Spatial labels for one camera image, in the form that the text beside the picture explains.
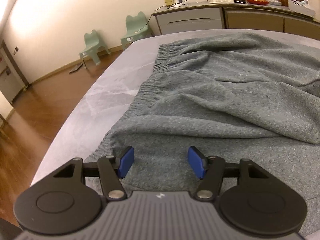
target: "doorway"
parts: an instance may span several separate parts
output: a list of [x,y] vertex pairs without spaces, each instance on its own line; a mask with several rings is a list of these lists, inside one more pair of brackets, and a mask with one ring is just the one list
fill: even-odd
[[26,91],[28,81],[12,58],[4,41],[0,47],[0,92],[12,104],[21,90]]

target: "fruit bowl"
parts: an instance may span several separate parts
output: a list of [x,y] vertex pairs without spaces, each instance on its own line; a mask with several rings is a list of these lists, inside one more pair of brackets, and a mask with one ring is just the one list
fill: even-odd
[[259,2],[255,0],[247,0],[247,2],[252,4],[258,4],[258,5],[267,5],[269,3],[268,1]]

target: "wall socket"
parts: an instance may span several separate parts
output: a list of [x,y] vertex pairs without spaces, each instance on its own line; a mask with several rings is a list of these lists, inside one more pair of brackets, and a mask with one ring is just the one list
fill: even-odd
[[15,48],[14,48],[13,55],[16,55],[16,53],[18,52],[18,50],[19,50],[18,47],[15,47]]

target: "circular black pad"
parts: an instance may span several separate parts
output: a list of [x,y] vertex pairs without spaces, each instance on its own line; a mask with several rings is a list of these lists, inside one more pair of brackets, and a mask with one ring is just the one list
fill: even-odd
[[46,213],[62,213],[74,204],[72,195],[62,191],[44,193],[37,200],[37,207]]
[[299,194],[267,185],[230,188],[221,196],[220,210],[237,228],[262,236],[297,232],[307,214]]
[[63,235],[90,224],[102,208],[100,196],[81,182],[39,183],[23,192],[14,214],[23,229],[45,235]]

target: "gray towel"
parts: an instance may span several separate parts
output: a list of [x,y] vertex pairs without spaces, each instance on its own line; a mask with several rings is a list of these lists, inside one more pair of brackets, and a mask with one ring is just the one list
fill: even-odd
[[311,234],[320,229],[319,58],[253,33],[161,45],[153,74],[86,161],[131,145],[126,190],[194,192],[189,146],[227,162],[250,158],[305,198],[301,233]]

